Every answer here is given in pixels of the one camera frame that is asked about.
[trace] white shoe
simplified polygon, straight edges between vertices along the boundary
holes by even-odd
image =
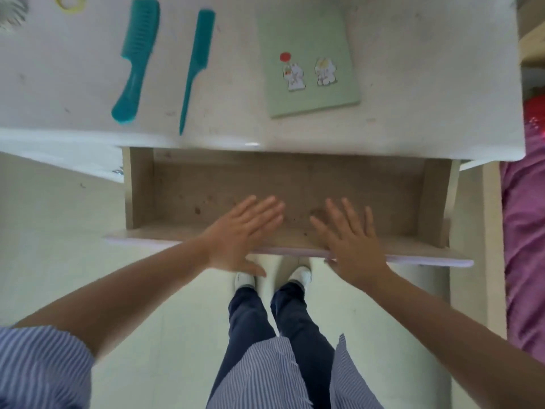
[[[312,281],[312,272],[307,266],[299,266],[291,275],[288,281],[297,282],[306,291]]]
[[[246,273],[237,273],[235,275],[235,291],[242,287],[255,289],[255,277]]]

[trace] jeans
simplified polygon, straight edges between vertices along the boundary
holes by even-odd
[[[330,408],[334,350],[307,312],[305,291],[296,282],[284,284],[272,297],[271,311],[280,335],[290,340],[310,401],[315,408]],[[229,344],[210,396],[252,344],[276,336],[259,295],[251,287],[236,291],[229,303],[229,324]]]

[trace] silver metallic object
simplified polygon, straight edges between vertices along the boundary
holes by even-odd
[[[28,6],[23,0],[0,0],[0,32],[12,33],[26,20]]]

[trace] purple fabric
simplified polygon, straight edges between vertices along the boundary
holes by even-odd
[[[545,142],[525,120],[527,156],[501,164],[508,340],[545,363]]]

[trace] open drawer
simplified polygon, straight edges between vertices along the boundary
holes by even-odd
[[[324,201],[373,209],[388,260],[469,267],[448,233],[460,163],[409,157],[124,148],[126,230],[113,241],[168,247],[198,235],[248,195],[286,203],[284,224],[259,250],[325,257],[309,223]]]

